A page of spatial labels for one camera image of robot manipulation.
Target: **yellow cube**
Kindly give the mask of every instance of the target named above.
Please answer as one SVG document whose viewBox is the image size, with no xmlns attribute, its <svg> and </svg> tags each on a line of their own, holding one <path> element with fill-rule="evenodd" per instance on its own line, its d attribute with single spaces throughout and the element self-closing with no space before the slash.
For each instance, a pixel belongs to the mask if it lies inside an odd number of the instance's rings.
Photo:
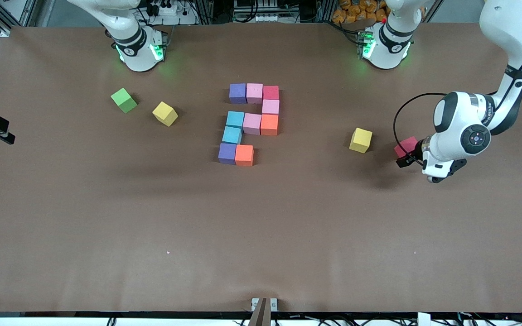
<svg viewBox="0 0 522 326">
<path fill-rule="evenodd" d="M 179 117 L 179 115 L 172 109 L 172 107 L 164 102 L 160 104 L 153 111 L 154 116 L 163 124 L 170 127 L 172 122 Z"/>
<path fill-rule="evenodd" d="M 350 150 L 366 153 L 371 140 L 371 131 L 356 128 L 356 131 L 354 131 L 354 134 L 352 135 L 352 141 L 350 142 Z"/>
</svg>

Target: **green cube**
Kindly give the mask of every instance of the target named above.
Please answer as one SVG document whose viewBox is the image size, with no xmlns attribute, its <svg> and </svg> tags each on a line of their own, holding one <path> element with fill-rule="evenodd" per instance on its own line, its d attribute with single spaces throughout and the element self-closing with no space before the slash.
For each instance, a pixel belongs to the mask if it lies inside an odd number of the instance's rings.
<svg viewBox="0 0 522 326">
<path fill-rule="evenodd" d="M 122 88 L 116 93 L 112 94 L 112 99 L 114 103 L 120 107 L 120 110 L 124 113 L 130 112 L 130 110 L 134 109 L 137 106 L 137 103 L 132 99 L 130 94 L 126 91 L 126 89 Z"/>
</svg>

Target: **brown table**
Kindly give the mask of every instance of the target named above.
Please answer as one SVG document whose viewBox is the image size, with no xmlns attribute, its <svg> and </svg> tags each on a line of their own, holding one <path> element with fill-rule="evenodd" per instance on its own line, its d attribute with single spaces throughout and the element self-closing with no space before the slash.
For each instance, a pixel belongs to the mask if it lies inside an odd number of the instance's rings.
<svg viewBox="0 0 522 326">
<path fill-rule="evenodd" d="M 103 29 L 0 40 L 0 310 L 522 310 L 522 113 L 439 185 L 398 169 L 392 118 L 425 91 L 495 90 L 505 54 L 478 24 L 424 24 L 377 70 L 327 25 L 176 29 L 129 71 Z M 281 134 L 252 168 L 216 162 L 232 82 L 278 84 Z M 128 114 L 110 94 L 139 99 Z M 433 131 L 439 98 L 398 122 Z M 170 128 L 151 114 L 176 107 Z M 366 154 L 347 149 L 359 126 Z"/>
</svg>

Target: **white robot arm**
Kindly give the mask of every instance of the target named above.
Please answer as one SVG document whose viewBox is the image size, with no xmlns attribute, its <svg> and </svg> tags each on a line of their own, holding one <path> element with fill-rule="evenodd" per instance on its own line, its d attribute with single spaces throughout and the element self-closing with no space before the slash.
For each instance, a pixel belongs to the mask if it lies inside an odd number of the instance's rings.
<svg viewBox="0 0 522 326">
<path fill-rule="evenodd" d="M 491 135 L 509 129 L 517 119 L 522 99 L 522 0 L 488 0 L 480 16 L 484 35 L 500 46 L 509 64 L 493 96 L 454 91 L 435 108 L 436 133 L 421 140 L 398 165 L 422 159 L 422 173 L 438 183 L 482 153 Z"/>
<path fill-rule="evenodd" d="M 392 11 L 385 23 L 376 23 L 365 31 L 372 33 L 361 56 L 382 69 L 391 69 L 406 58 L 410 39 L 422 21 L 420 6 L 427 0 L 386 0 Z"/>
<path fill-rule="evenodd" d="M 94 16 L 104 27 L 120 53 L 120 60 L 135 72 L 145 72 L 164 60 L 166 35 L 140 26 L 130 11 L 140 0 L 68 0 Z"/>
</svg>

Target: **cube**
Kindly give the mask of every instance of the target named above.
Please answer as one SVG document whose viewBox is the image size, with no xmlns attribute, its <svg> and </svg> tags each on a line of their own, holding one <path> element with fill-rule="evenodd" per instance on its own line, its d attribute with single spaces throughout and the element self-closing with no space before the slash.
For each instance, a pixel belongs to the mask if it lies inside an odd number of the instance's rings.
<svg viewBox="0 0 522 326">
<path fill-rule="evenodd" d="M 263 107 L 261 108 L 263 114 L 279 114 L 279 100 L 265 100 L 263 99 Z"/>
<path fill-rule="evenodd" d="M 223 142 L 226 144 L 240 144 L 241 143 L 241 128 L 225 127 L 223 133 Z"/>
<path fill-rule="evenodd" d="M 153 111 L 154 116 L 162 122 L 165 126 L 170 127 L 174 120 L 179 117 L 179 115 L 172 109 L 171 106 L 164 102 L 160 102 L 160 104 Z"/>
<path fill-rule="evenodd" d="M 277 136 L 277 124 L 279 115 L 261 115 L 261 134 L 263 136 Z"/>
<path fill-rule="evenodd" d="M 120 107 L 120 110 L 122 110 L 122 112 L 124 113 L 129 113 L 130 110 L 134 109 L 137 106 L 137 103 L 124 88 L 121 88 L 119 91 L 112 94 L 110 97 L 112 97 L 114 103 L 116 103 L 116 105 L 118 105 L 118 107 Z"/>
<path fill-rule="evenodd" d="M 245 113 L 243 132 L 245 134 L 261 134 L 261 115 Z"/>
<path fill-rule="evenodd" d="M 236 144 L 221 143 L 219 147 L 219 162 L 223 164 L 235 165 Z"/>
<path fill-rule="evenodd" d="M 408 139 L 404 139 L 403 141 L 400 142 L 400 145 L 402 145 L 402 147 L 404 147 L 406 152 L 404 152 L 398 145 L 396 145 L 396 147 L 394 147 L 394 151 L 396 152 L 396 155 L 398 155 L 398 158 L 404 157 L 404 156 L 406 156 L 406 153 L 410 153 L 414 150 L 414 148 L 416 147 L 416 144 L 418 144 L 418 140 L 416 140 L 416 138 L 414 136 L 412 136 L 412 137 L 410 137 Z"/>
<path fill-rule="evenodd" d="M 227 113 L 226 126 L 243 129 L 243 120 L 245 119 L 244 112 L 229 111 Z"/>
<path fill-rule="evenodd" d="M 246 105 L 247 85 L 245 83 L 232 83 L 229 85 L 228 98 L 234 105 Z"/>
<path fill-rule="evenodd" d="M 350 142 L 350 150 L 366 153 L 372 140 L 372 132 L 356 128 Z"/>
<path fill-rule="evenodd" d="M 248 83 L 247 84 L 247 103 L 260 105 L 263 104 L 263 84 Z"/>
<path fill-rule="evenodd" d="M 279 86 L 263 86 L 263 99 L 264 100 L 278 100 L 279 99 Z"/>
<path fill-rule="evenodd" d="M 251 145 L 237 145 L 235 153 L 235 164 L 240 167 L 253 166 L 253 146 Z"/>
</svg>

